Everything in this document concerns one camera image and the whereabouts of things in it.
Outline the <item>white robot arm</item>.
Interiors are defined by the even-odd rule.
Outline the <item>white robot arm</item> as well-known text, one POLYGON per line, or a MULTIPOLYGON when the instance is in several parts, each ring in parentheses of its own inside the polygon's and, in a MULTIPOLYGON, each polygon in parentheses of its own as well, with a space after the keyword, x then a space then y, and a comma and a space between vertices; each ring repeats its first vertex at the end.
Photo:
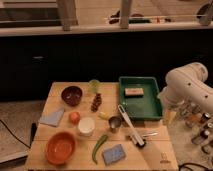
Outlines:
POLYGON ((213 115, 213 88, 205 84, 207 78, 208 70, 199 62, 172 69, 166 74, 166 86, 158 98, 165 109, 177 108, 190 100, 213 115))

